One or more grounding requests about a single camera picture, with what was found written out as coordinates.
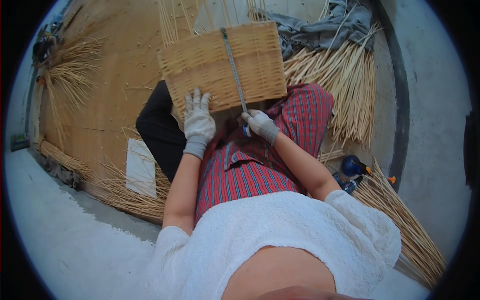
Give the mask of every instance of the white work glove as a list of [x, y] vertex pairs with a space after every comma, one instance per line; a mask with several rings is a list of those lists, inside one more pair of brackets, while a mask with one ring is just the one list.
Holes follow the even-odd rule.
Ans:
[[249, 109], [248, 113], [241, 113], [242, 118], [248, 123], [250, 129], [263, 137], [271, 146], [275, 143], [276, 135], [280, 128], [273, 124], [273, 120], [263, 111], [258, 109]]
[[215, 121], [208, 112], [210, 93], [205, 93], [200, 99], [200, 89], [193, 90], [193, 99], [190, 93], [185, 95], [184, 131], [187, 138], [184, 153], [195, 155], [203, 159], [205, 148], [215, 135]]

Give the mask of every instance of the wicker panel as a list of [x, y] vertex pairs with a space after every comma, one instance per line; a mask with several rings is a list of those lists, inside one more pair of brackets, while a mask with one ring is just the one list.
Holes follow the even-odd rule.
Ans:
[[[287, 95], [285, 71], [274, 22], [227, 28], [228, 41], [246, 103]], [[173, 106], [181, 121], [185, 93], [210, 92], [210, 111], [240, 106], [240, 97], [219, 30], [192, 36], [158, 54]]]

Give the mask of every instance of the red plaid shirt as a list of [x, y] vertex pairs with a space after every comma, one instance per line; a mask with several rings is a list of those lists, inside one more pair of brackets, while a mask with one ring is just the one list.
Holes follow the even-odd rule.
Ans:
[[[265, 113], [281, 132], [317, 157], [333, 97], [318, 84], [293, 85], [287, 91]], [[207, 147], [200, 174], [195, 223], [222, 202], [282, 191], [306, 193], [276, 150], [261, 137], [245, 137], [233, 120]]]

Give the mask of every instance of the white paper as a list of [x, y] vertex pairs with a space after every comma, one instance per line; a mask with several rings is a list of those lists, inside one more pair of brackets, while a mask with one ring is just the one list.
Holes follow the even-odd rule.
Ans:
[[145, 142], [128, 139], [127, 188], [150, 197], [156, 197], [155, 159]]

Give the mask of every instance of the tape measure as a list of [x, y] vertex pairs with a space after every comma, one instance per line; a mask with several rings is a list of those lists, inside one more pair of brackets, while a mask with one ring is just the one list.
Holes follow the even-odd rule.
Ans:
[[[232, 67], [233, 71], [233, 77], [235, 78], [235, 84], [237, 85], [241, 108], [243, 112], [247, 112], [247, 104], [245, 103], [245, 98], [243, 97], [243, 91], [240, 86], [240, 78], [237, 72], [237, 68], [235, 67], [235, 61], [233, 60], [232, 48], [230, 47], [230, 43], [228, 42], [227, 32], [225, 31], [224, 27], [220, 28], [220, 32], [222, 33], [223, 42], [225, 43], [225, 48], [227, 49], [228, 60], [230, 61], [230, 66]], [[250, 127], [247, 123], [243, 124], [243, 134], [245, 134], [246, 136], [251, 136]]]

